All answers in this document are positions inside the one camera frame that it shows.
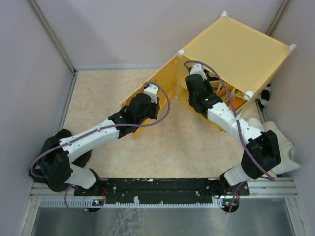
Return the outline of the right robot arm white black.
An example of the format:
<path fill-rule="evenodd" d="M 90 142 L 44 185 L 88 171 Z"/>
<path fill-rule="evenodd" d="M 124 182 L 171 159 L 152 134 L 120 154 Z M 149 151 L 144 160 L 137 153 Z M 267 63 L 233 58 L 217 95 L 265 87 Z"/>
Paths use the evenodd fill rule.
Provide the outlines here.
<path fill-rule="evenodd" d="M 241 162 L 220 175 L 219 195 L 231 192 L 234 186 L 249 179 L 258 179 L 280 164 L 278 138 L 273 131 L 261 131 L 236 116 L 201 75 L 188 75 L 185 82 L 189 105 L 204 118 L 220 126 L 244 149 Z"/>

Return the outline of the yellow cabinet door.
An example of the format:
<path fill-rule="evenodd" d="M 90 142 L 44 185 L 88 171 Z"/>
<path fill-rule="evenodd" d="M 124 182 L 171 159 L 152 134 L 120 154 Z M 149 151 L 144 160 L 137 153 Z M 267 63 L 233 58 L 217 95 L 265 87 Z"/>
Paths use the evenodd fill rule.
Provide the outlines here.
<path fill-rule="evenodd" d="M 138 93 L 144 92 L 151 98 L 151 101 L 153 103 L 157 103 L 157 100 L 159 98 L 159 116 L 162 114 L 162 112 L 166 112 L 168 106 L 167 99 L 161 89 L 153 85 L 152 82 L 162 87 L 167 93 L 169 100 L 172 101 L 176 95 L 176 74 L 179 59 L 179 55 L 176 54 L 170 61 L 162 66 L 153 76 L 151 76 L 145 82 L 145 84 L 149 83 L 148 88 L 144 88 L 144 85 L 141 85 L 121 103 L 121 107 L 129 105 L 133 97 L 135 97 Z"/>

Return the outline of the yellow shoe cabinet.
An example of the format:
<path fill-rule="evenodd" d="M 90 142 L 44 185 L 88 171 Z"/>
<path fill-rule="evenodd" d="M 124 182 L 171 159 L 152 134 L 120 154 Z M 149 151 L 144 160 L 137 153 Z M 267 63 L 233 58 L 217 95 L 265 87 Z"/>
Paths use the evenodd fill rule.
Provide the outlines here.
<path fill-rule="evenodd" d="M 237 107 L 243 113 L 270 83 L 278 69 L 294 49 L 228 16 L 221 16 L 201 34 L 189 42 L 174 57 L 176 94 L 191 111 L 184 63 L 200 61 L 213 68 L 241 95 L 252 92 L 253 97 Z"/>

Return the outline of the orange sneaker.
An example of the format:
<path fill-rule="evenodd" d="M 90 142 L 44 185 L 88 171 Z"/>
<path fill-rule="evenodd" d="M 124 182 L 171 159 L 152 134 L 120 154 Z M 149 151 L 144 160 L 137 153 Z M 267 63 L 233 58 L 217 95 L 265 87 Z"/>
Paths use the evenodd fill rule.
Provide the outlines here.
<path fill-rule="evenodd" d="M 219 80 L 210 81 L 210 85 L 212 86 L 214 93 L 218 97 L 223 97 L 227 94 L 225 87 Z"/>
<path fill-rule="evenodd" d="M 229 94 L 232 101 L 230 101 L 227 94 L 221 96 L 221 99 L 231 110 L 232 110 L 232 105 L 234 106 L 235 110 L 238 110 L 246 102 L 243 93 L 238 90 L 232 90 L 229 92 Z"/>

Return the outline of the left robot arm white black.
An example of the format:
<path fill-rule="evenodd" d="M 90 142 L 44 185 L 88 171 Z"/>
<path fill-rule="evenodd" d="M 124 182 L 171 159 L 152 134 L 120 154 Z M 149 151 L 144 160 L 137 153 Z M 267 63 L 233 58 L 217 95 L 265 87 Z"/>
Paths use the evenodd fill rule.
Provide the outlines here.
<path fill-rule="evenodd" d="M 145 120 L 157 119 L 158 111 L 158 93 L 146 89 L 94 128 L 77 135 L 63 129 L 45 141 L 39 168 L 31 168 L 29 175 L 53 191 L 62 191 L 68 184 L 90 189 L 100 181 L 95 171 L 84 169 L 92 149 L 134 133 Z"/>

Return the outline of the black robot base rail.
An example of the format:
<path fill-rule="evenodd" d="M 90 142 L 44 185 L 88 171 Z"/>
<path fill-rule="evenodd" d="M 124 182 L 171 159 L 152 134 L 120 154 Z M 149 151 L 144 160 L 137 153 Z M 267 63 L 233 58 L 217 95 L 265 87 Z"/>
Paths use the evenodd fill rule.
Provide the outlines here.
<path fill-rule="evenodd" d="M 228 185 L 219 178 L 97 178 L 89 189 L 74 187 L 74 195 L 101 197 L 106 203 L 131 203 L 137 197 L 140 203 L 166 204 L 211 203 L 224 196 L 248 196 L 246 182 Z"/>

